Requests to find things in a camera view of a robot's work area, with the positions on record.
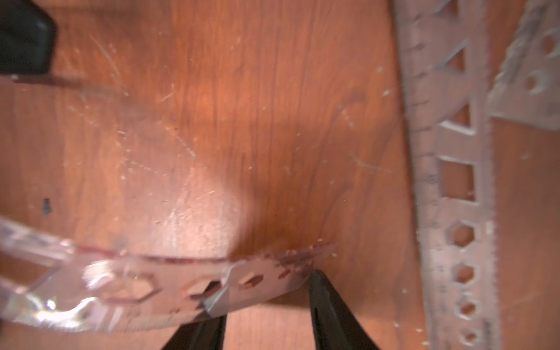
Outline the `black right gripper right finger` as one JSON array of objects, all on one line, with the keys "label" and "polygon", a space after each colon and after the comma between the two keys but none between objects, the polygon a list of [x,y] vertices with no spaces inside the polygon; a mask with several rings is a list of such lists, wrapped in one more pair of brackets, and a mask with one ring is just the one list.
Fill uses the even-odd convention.
[{"label": "black right gripper right finger", "polygon": [[379,350],[323,271],[312,271],[309,298],[317,349]]}]

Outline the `clear plain ruler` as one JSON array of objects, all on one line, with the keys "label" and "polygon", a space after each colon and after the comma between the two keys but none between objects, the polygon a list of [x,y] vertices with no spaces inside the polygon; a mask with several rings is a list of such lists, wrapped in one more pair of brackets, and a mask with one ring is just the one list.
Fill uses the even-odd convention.
[{"label": "clear plain ruler", "polygon": [[487,97],[486,112],[559,130],[559,2],[528,1]]}]

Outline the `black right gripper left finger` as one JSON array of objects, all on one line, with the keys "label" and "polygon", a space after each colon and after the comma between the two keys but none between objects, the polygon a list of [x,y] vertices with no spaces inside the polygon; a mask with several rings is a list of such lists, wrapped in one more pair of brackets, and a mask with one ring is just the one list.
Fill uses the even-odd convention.
[{"label": "black right gripper left finger", "polygon": [[227,317],[180,326],[162,350],[223,350]]}]

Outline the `clear stencil ruler with holes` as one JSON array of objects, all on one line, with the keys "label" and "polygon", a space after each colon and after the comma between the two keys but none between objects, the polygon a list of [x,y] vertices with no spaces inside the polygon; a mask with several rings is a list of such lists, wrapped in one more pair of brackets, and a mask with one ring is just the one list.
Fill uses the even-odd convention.
[{"label": "clear stencil ruler with holes", "polygon": [[501,349],[484,1],[394,1],[431,349]]}]

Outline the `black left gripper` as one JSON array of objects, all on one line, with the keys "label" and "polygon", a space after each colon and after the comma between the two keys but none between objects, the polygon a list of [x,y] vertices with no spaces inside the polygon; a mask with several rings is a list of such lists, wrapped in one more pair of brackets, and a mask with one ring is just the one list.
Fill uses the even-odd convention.
[{"label": "black left gripper", "polygon": [[47,74],[57,38],[55,21],[33,1],[1,2],[1,74]]}]

